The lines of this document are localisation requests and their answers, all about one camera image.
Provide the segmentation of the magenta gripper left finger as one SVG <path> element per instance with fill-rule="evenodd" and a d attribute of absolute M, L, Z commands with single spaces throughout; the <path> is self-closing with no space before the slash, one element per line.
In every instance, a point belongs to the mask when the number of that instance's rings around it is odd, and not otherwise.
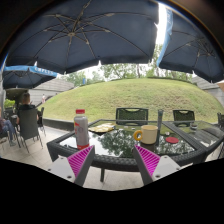
<path fill-rule="evenodd" d="M 95 146 L 88 146 L 69 157 L 60 156 L 47 169 L 48 172 L 82 186 L 95 156 Z"/>

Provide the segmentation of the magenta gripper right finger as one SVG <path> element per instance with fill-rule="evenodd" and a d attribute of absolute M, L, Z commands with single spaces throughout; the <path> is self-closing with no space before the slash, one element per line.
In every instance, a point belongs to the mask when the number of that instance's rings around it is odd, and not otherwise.
<path fill-rule="evenodd" d="M 159 156 L 138 145 L 134 146 L 133 155 L 145 185 L 181 169 L 168 155 Z"/>

